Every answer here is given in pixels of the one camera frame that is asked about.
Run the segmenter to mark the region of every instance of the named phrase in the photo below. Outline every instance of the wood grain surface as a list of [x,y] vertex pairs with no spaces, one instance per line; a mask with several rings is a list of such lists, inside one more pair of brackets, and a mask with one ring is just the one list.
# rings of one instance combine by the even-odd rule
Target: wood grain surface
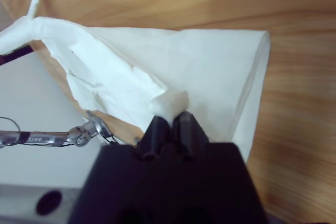
[[[25,15],[29,2],[3,0],[13,18]],[[269,213],[291,222],[336,221],[336,0],[42,0],[38,15],[96,27],[270,31],[248,169]],[[41,55],[71,96],[60,65]],[[121,138],[142,134],[104,119]]]

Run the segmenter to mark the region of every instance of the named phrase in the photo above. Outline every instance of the cable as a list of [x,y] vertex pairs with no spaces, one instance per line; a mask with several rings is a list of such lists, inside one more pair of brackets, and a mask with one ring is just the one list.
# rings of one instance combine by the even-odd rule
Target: cable
[[[21,135],[21,129],[20,129],[20,126],[13,120],[13,119],[10,119],[10,118],[7,118],[5,116],[0,116],[0,119],[7,119],[7,120],[10,120],[11,122],[13,122],[15,124],[15,126],[17,127],[17,130],[19,132],[19,135]],[[16,143],[9,143],[9,144],[4,144],[6,146],[13,146],[13,145],[16,145]]]
[[114,140],[117,144],[119,144],[119,142],[114,138],[114,135],[111,135],[111,137],[113,138],[113,140]]
[[30,146],[42,146],[42,147],[67,147],[67,146],[71,146],[74,144],[67,144],[67,145],[62,145],[62,146],[51,146],[48,144],[23,144],[23,145],[30,145]]
[[13,122],[13,123],[15,124],[15,126],[17,127],[19,133],[21,133],[20,126],[19,126],[13,119],[6,118],[6,117],[4,117],[4,116],[0,116],[0,119],[7,119],[7,120],[10,120],[11,122]]

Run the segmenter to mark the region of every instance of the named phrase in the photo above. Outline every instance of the black wire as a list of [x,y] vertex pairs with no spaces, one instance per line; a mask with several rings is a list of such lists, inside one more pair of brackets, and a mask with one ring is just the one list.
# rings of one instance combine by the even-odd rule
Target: black wire
[[67,145],[62,145],[62,146],[51,146],[48,144],[23,144],[23,145],[42,146],[42,147],[67,147],[67,146],[74,145],[74,144],[67,144]]
[[13,122],[13,123],[15,124],[15,126],[17,127],[19,133],[21,133],[20,126],[19,126],[13,119],[6,118],[6,117],[4,117],[4,116],[0,116],[0,118],[2,118],[2,119],[7,119],[7,120],[10,120],[11,122]]
[[111,137],[113,138],[113,141],[108,140],[106,137],[104,139],[109,143],[109,144],[119,144],[118,141],[114,138],[114,135],[112,134]]
[[114,138],[114,135],[111,135],[111,137],[113,138],[113,140],[114,140],[117,144],[119,144],[119,142]]

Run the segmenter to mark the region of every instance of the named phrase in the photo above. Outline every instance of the white paper towel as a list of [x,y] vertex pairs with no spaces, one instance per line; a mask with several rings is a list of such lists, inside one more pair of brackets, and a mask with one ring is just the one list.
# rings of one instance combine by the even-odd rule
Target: white paper towel
[[171,118],[189,101],[208,137],[236,143],[247,160],[269,55],[266,31],[84,27],[34,18],[37,4],[0,33],[0,54],[42,40],[83,109],[143,131],[153,113]]

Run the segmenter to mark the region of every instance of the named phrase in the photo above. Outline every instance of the crumpled paper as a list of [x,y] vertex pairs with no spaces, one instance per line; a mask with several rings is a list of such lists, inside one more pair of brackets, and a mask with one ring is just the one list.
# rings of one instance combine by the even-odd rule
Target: crumpled paper
[[266,31],[85,27],[27,16],[0,32],[0,54],[42,40],[62,65],[73,97],[145,131],[153,116],[194,114],[214,142],[234,142],[247,160],[270,41]]

